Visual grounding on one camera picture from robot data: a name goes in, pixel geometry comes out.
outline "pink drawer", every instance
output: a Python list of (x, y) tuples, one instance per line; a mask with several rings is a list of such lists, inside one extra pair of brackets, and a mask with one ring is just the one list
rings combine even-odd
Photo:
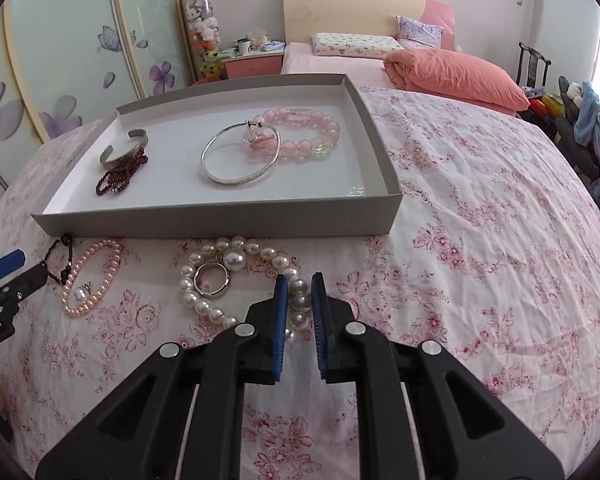
[(229, 79), (255, 75), (279, 74), (282, 70), (282, 56), (251, 57), (236, 59), (225, 64)]

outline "dark red bead necklace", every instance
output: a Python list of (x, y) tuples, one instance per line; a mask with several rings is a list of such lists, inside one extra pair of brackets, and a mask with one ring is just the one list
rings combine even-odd
[(96, 186), (98, 196), (104, 195), (107, 191), (119, 193), (129, 185), (131, 177), (142, 166), (146, 164), (149, 158), (144, 154), (144, 148), (139, 148), (133, 153), (129, 153), (120, 159), (114, 168), (107, 171)]

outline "glass display cylinder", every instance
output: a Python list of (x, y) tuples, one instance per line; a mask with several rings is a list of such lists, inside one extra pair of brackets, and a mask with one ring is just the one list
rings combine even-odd
[(182, 0), (187, 20), (189, 43), (199, 79), (213, 81), (221, 78), (220, 32), (214, 16), (213, 0)]

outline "floral bedsheet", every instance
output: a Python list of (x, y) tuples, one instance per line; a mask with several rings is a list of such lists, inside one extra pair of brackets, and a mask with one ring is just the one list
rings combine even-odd
[[(273, 245), (304, 275), (323, 272), (328, 293), (392, 340), (443, 344), (570, 473), (600, 438), (598, 208), (534, 126), (433, 96), (361, 92), (405, 195), (391, 234)], [(42, 258), (51, 239), (29, 211), (93, 127), (42, 146), (10, 187), (0, 256), (21, 248), (27, 265)], [(16, 334), (0, 345), (13, 452), (30, 473), (161, 343), (199, 345), (218, 333), (178, 300), (178, 270), (201, 240), (121, 242), (120, 272), (98, 310), (65, 316), (50, 281), (22, 302)], [(91, 243), (77, 240), (76, 253)], [(55, 253), (50, 266), (65, 257)], [(256, 259), (226, 298), (251, 304), (273, 279)], [(357, 455), (354, 388), (320, 381), (309, 331), (286, 349), (279, 385), (247, 388), (242, 478), (355, 479)]]

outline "gray box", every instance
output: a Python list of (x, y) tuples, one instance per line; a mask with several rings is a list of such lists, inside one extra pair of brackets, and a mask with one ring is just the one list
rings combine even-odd
[[(306, 165), (288, 164), (285, 168), (281, 162), (280, 168), (261, 177), (264, 182), (258, 179), (242, 190), (229, 190), (206, 180), (199, 171), (200, 146), (225, 126), (250, 118), (245, 117), (245, 109), (264, 109), (254, 104), (258, 101), (273, 103), (273, 109), (282, 101), (288, 106), (324, 104), (326, 110), (334, 110), (334, 116), (340, 113), (343, 136), (336, 150), (342, 151), (336, 155), (334, 150), (329, 160)], [(100, 153), (109, 139), (121, 139), (132, 128), (147, 130), (148, 164), (138, 170), (124, 192), (96, 197), (95, 184), (104, 174), (97, 162)], [(238, 156), (232, 144), (221, 145), (219, 150), (226, 148), (230, 148), (227, 153), (231, 157)], [(228, 161), (228, 168), (238, 164)], [(330, 163), (332, 167), (322, 166)], [(321, 174), (331, 175), (324, 178), (324, 188)], [(356, 187), (357, 179), (362, 186)], [(350, 191), (342, 192), (351, 182)], [(303, 196), (302, 186), (314, 196)], [(197, 196), (202, 197), (200, 202), (193, 203)], [(379, 235), (391, 230), (401, 200), (394, 167), (349, 78), (290, 74), (193, 86), (118, 108), (67, 160), (32, 216), (52, 236)]]

